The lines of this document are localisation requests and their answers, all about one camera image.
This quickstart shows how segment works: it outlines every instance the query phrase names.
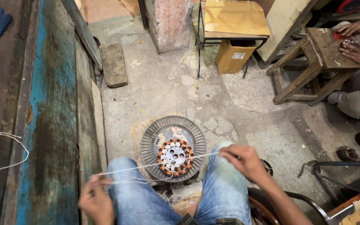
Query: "denim jeans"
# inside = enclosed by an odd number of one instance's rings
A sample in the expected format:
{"label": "denim jeans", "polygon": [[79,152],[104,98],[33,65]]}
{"label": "denim jeans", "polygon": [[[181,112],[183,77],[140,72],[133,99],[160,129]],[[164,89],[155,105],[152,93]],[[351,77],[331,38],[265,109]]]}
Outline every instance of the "denim jeans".
{"label": "denim jeans", "polygon": [[[220,142],[212,152],[231,145]],[[120,157],[109,163],[107,172],[137,167],[133,160]],[[176,225],[181,217],[145,183],[138,169],[108,174],[120,181],[108,188],[118,225]],[[250,207],[245,177],[226,159],[211,155],[203,181],[203,195],[194,215],[198,225],[215,224],[217,218],[236,218],[250,225]]]}

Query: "concrete floor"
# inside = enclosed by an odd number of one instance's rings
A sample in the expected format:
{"label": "concrete floor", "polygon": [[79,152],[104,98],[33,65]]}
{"label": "concrete floor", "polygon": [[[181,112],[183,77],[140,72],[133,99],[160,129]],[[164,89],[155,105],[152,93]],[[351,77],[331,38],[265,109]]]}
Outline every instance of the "concrete floor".
{"label": "concrete floor", "polygon": [[[309,106],[286,101],[273,105],[271,78],[255,59],[244,80],[242,72],[219,75],[215,64],[218,46],[206,47],[201,56],[203,78],[197,80],[195,31],[188,49],[158,55],[139,15],[91,23],[89,28],[101,44],[122,44],[129,79],[127,86],[112,89],[104,83],[101,89],[108,161],[120,156],[135,159],[130,131],[133,123],[178,112],[202,129],[208,149],[225,140],[254,146],[259,156],[272,165],[274,178],[284,190],[325,205],[329,198],[309,169],[297,178],[302,164],[314,159],[338,161],[332,151],[346,145],[360,155],[354,141],[360,122],[350,120],[327,103]],[[322,151],[329,153],[318,156]],[[356,168],[327,173],[344,183],[360,177],[360,169]],[[174,199],[200,189],[200,183],[195,187],[174,185],[173,189],[180,190],[178,194],[174,191]],[[303,202],[297,204],[304,211],[311,209]]]}

